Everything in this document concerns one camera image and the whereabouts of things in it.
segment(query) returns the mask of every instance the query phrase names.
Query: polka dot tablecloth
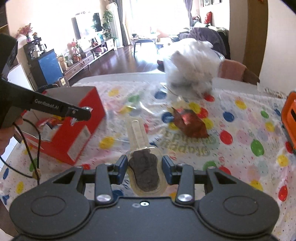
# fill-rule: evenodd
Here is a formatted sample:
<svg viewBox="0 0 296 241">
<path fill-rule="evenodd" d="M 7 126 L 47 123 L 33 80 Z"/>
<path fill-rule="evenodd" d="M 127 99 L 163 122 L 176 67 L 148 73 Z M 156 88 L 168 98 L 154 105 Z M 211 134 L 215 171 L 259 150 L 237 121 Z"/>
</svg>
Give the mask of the polka dot tablecloth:
<svg viewBox="0 0 296 241">
<path fill-rule="evenodd" d="M 114 81 L 84 85 L 97 87 L 107 117 L 84 149 L 77 166 L 94 169 L 101 163 L 116 162 L 130 148 L 125 119 L 138 116 L 144 120 L 150 144 L 175 163 L 187 163 L 199 170 L 216 166 L 271 195 L 280 207 L 273 234 L 284 241 L 296 239 L 296 157 L 281 128 L 283 100 L 214 89 L 204 99 L 185 99 L 180 104 L 160 83 Z M 204 121 L 208 138 L 188 138 L 173 124 L 171 107 L 180 105 L 191 108 Z M 35 158 L 36 150 L 31 151 Z M 15 147 L 8 163 L 32 174 L 33 167 L 23 143 Z M 69 167 L 41 154 L 41 182 Z M 36 186 L 36 180 L 5 167 L 0 176 L 1 200 L 7 208 L 19 194 Z M 112 188 L 115 196 L 134 195 L 127 175 L 122 185 Z M 164 195 L 175 198 L 176 191 L 176 185 L 169 186 Z M 196 199 L 204 194 L 203 186 L 195 185 Z M 94 198 L 92 184 L 87 185 L 85 196 Z"/>
</svg>

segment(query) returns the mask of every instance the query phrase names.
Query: crumpled red wrapper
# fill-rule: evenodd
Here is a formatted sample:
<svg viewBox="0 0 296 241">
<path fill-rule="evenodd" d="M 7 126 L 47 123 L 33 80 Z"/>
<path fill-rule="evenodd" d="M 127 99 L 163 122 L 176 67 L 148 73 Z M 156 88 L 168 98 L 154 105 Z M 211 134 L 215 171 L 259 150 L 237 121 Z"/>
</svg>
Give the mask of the crumpled red wrapper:
<svg viewBox="0 0 296 241">
<path fill-rule="evenodd" d="M 193 138 L 207 138 L 209 135 L 205 123 L 196 115 L 193 110 L 173 109 L 174 124 L 186 136 Z"/>
</svg>

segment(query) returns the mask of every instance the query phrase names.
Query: dark sponge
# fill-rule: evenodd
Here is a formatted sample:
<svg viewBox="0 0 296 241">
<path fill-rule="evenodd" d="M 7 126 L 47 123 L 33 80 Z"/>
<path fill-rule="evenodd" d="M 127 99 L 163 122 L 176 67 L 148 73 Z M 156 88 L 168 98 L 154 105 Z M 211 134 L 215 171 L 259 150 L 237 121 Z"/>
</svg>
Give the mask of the dark sponge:
<svg viewBox="0 0 296 241">
<path fill-rule="evenodd" d="M 138 187 L 144 191 L 154 191 L 159 184 L 157 157 L 150 150 L 139 150 L 133 153 L 129 166 L 135 174 Z"/>
</svg>

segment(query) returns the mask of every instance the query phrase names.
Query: red flowers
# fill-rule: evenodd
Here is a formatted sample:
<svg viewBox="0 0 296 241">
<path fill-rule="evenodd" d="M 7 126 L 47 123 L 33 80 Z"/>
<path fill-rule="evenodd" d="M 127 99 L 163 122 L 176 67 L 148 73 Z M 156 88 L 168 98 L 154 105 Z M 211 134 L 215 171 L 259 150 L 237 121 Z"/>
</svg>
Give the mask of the red flowers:
<svg viewBox="0 0 296 241">
<path fill-rule="evenodd" d="M 32 31 L 32 27 L 31 27 L 31 23 L 30 23 L 24 27 L 19 28 L 15 37 L 19 38 L 21 36 L 28 36 L 32 32 L 33 31 Z"/>
</svg>

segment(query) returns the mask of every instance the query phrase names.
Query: red box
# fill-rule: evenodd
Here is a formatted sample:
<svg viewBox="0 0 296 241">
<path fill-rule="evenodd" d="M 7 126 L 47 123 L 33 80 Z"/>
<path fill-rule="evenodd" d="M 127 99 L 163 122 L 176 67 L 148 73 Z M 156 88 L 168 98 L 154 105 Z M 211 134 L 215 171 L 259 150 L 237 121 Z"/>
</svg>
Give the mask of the red box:
<svg viewBox="0 0 296 241">
<path fill-rule="evenodd" d="M 78 121 L 71 126 L 72 117 L 66 117 L 63 125 L 57 130 L 51 141 L 41 141 L 41 152 L 67 164 L 74 165 L 105 116 L 99 94 L 95 87 L 78 86 L 48 89 L 46 95 L 75 106 L 88 106 L 93 109 L 91 118 L 88 121 Z M 26 112 L 23 118 L 36 124 L 37 121 L 51 116 L 44 112 L 31 110 Z M 24 122 L 20 128 L 24 132 L 27 141 L 34 148 L 37 148 L 39 138 L 36 130 L 27 122 Z"/>
</svg>

